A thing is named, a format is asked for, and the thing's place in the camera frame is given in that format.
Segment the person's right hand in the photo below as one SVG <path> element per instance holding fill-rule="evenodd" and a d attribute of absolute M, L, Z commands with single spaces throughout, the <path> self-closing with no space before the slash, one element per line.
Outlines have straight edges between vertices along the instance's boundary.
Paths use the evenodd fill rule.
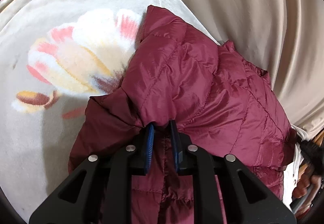
<path fill-rule="evenodd" d="M 302 198 L 307 193 L 307 188 L 312 184 L 313 188 L 310 192 L 309 196 L 306 198 L 302 206 L 298 209 L 298 211 L 295 213 L 296 218 L 300 219 L 302 218 L 311 208 L 311 203 L 316 196 L 317 192 L 319 191 L 321 187 L 321 176 L 313 175 L 313 166 L 309 165 L 304 173 L 301 175 L 295 189 L 293 190 L 292 196 L 294 198 Z"/>

